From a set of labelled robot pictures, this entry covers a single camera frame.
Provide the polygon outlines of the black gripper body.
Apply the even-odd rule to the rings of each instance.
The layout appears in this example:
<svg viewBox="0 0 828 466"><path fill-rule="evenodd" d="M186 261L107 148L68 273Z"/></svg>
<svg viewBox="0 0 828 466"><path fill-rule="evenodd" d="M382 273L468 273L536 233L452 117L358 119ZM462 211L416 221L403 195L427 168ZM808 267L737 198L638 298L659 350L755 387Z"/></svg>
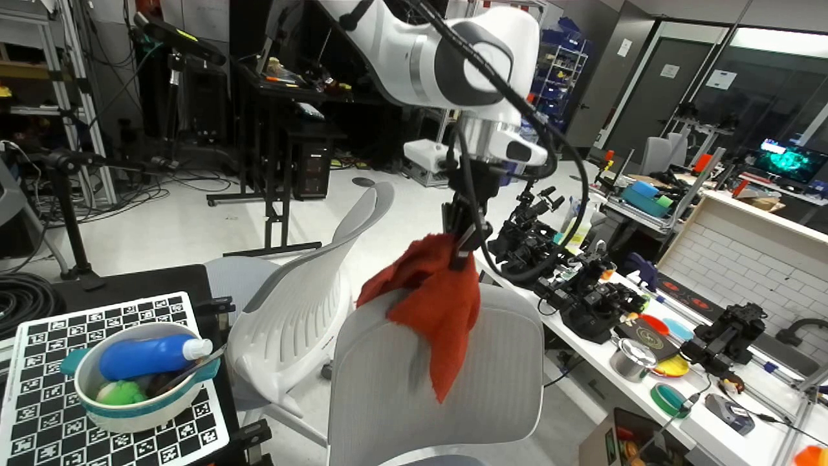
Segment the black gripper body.
<svg viewBox="0 0 828 466"><path fill-rule="evenodd" d="M491 233L487 201L499 194L499 173L482 159L462 159L447 177L452 195L442 205L442 230L462 236L468 230Z"/></svg>

